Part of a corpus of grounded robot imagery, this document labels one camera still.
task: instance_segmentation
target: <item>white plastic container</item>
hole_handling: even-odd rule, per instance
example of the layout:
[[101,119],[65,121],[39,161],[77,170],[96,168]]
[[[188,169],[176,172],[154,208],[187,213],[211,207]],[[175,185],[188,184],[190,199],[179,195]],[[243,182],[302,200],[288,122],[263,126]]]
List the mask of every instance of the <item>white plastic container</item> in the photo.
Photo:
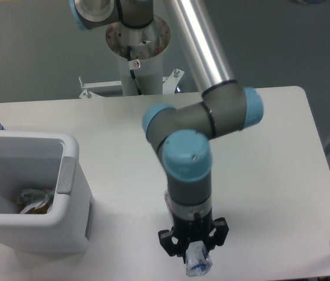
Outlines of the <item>white plastic container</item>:
[[[81,252],[88,247],[94,202],[74,137],[0,131],[0,243],[26,252]],[[55,189],[47,214],[19,214],[23,189]]]

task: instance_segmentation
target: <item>white table surface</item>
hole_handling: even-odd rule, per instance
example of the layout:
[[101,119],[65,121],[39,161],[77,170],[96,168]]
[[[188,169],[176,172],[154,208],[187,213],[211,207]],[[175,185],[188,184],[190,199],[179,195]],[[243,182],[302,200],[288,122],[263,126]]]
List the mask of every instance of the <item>white table surface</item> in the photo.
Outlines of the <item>white table surface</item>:
[[[330,275],[330,172],[304,91],[259,89],[259,125],[210,141],[214,218],[230,227],[196,280],[279,280]],[[68,132],[96,199],[90,247],[37,256],[0,244],[0,280],[190,280],[157,232],[171,227],[166,177],[142,131],[157,102],[183,107],[200,95],[0,104],[8,129]]]

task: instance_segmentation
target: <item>robotic arm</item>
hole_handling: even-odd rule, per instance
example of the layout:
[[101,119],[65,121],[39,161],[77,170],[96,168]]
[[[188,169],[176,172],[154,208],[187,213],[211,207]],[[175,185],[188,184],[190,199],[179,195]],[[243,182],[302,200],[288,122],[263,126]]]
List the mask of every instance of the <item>robotic arm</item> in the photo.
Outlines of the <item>robotic arm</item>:
[[[212,218],[208,141],[259,123],[263,104],[254,89],[235,80],[204,2],[164,2],[203,101],[180,109],[157,104],[144,114],[142,125],[168,180],[173,227],[159,232],[160,244],[170,256],[183,258],[187,275],[196,276],[209,271],[209,251],[224,244],[229,230],[224,218]],[[143,29],[153,19],[153,2],[145,0],[75,0],[74,8],[87,28],[119,20]],[[87,19],[86,11],[94,16]]]

